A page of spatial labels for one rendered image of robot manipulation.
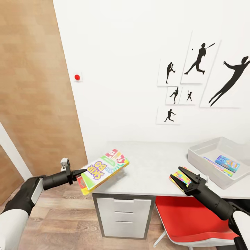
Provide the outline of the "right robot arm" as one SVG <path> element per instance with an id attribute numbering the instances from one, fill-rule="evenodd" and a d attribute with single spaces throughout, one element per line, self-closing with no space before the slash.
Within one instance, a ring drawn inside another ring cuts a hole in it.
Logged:
<path id="1" fill-rule="evenodd" d="M 233 202 L 224 201 L 219 195 L 210 190 L 208 175 L 196 175 L 181 166 L 179 166 L 178 169 L 192 181 L 187 186 L 185 182 L 182 182 L 171 174 L 170 177 L 178 184 L 180 189 L 187 196 L 195 197 L 204 206 L 214 212 L 221 220 L 229 219 L 229 228 L 239 235 L 233 239 L 236 249 L 250 250 L 250 213 Z"/>

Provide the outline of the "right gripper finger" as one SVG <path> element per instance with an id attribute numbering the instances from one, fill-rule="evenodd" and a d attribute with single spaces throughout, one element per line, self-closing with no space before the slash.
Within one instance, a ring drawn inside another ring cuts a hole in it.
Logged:
<path id="1" fill-rule="evenodd" d="M 170 177 L 175 181 L 175 183 L 178 184 L 178 186 L 180 187 L 180 189 L 183 191 L 183 192 L 187 192 L 186 188 L 187 188 L 187 185 L 185 182 L 182 182 L 180 179 L 178 179 L 177 177 L 175 177 L 174 175 L 170 175 Z"/>
<path id="2" fill-rule="evenodd" d="M 192 182 L 194 182 L 195 184 L 200 184 L 202 177 L 192 173 L 190 170 L 186 169 L 185 167 L 179 166 L 178 169 L 182 173 L 184 173 Z M 187 188 L 186 188 L 186 190 L 187 190 Z M 190 190 L 192 190 L 192 189 L 190 189 Z M 189 192 L 190 190 L 187 190 L 187 192 Z"/>

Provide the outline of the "board game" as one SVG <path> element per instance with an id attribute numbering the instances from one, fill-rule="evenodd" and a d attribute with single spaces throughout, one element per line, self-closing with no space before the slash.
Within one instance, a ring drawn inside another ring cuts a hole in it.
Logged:
<path id="1" fill-rule="evenodd" d="M 75 177 L 83 194 L 87 195 L 128 165 L 129 160 L 116 148 L 81 168 L 87 171 Z M 85 186 L 81 184 L 81 180 Z"/>
<path id="2" fill-rule="evenodd" d="M 230 160 L 222 155 L 220 155 L 216 161 L 216 163 L 224 166 L 225 168 L 228 168 L 229 170 L 233 171 L 233 172 L 236 172 L 240 166 L 239 163 L 233 161 L 233 160 Z"/>
<path id="3" fill-rule="evenodd" d="M 218 168 L 219 170 L 221 170 L 222 172 L 224 172 L 226 175 L 228 175 L 229 177 L 232 177 L 232 173 L 230 173 L 229 171 L 225 170 L 224 168 L 220 167 L 219 165 L 217 165 L 216 163 L 212 162 L 211 160 L 209 160 L 206 157 L 203 157 L 203 159 L 207 160 L 209 163 L 211 163 L 213 166 L 215 166 L 216 168 Z"/>

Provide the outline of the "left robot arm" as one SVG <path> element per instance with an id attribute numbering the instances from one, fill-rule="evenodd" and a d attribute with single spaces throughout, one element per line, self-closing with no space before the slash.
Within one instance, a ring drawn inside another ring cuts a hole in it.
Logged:
<path id="1" fill-rule="evenodd" d="M 70 170 L 68 158 L 61 160 L 61 172 L 29 178 L 0 214 L 0 250 L 17 250 L 31 211 L 42 193 L 62 184 L 73 184 L 87 169 Z"/>

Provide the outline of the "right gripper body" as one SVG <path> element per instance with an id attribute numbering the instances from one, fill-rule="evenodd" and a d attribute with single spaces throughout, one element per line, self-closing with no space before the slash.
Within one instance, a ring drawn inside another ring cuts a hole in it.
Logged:
<path id="1" fill-rule="evenodd" d="M 188 185 L 187 190 L 192 190 L 190 190 L 189 192 L 185 192 L 185 194 L 189 197 L 195 197 L 204 206 L 212 210 L 219 203 L 220 196 L 210 190 L 207 186 L 205 186 L 205 184 L 206 180 L 204 178 L 201 179 L 200 184 L 195 184 L 194 182 L 191 182 Z"/>

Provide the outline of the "toy box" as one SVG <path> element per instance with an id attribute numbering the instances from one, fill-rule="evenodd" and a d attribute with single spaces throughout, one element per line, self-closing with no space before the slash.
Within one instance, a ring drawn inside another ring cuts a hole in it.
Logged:
<path id="1" fill-rule="evenodd" d="M 216 159 L 224 156 L 240 164 L 238 170 L 233 172 L 216 163 Z M 213 166 L 203 157 L 208 158 L 220 167 L 232 173 L 229 177 L 224 172 Z M 222 189 L 227 189 L 250 174 L 250 149 L 224 137 L 218 137 L 188 148 L 188 161 L 204 175 L 208 175 L 214 183 Z"/>

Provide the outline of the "jigsaw puzzle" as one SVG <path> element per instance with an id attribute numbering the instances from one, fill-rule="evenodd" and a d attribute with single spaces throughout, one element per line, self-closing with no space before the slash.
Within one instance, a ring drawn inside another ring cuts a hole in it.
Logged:
<path id="1" fill-rule="evenodd" d="M 176 173 L 173 174 L 175 177 L 177 177 L 178 179 L 180 179 L 182 182 L 185 182 L 186 185 L 188 186 L 192 181 L 184 174 L 182 173 L 180 170 L 178 170 Z M 175 183 L 175 181 L 169 177 L 170 180 L 172 180 L 174 182 L 174 184 L 176 184 L 178 186 L 177 183 Z M 179 186 L 178 186 L 179 187 Z"/>

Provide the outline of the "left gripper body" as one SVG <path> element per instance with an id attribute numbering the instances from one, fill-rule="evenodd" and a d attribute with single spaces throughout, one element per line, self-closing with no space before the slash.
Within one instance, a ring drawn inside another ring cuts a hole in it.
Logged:
<path id="1" fill-rule="evenodd" d="M 73 184 L 70 166 L 66 166 L 66 170 L 63 172 L 53 174 L 53 187 L 66 183 L 69 183 L 70 185 Z"/>

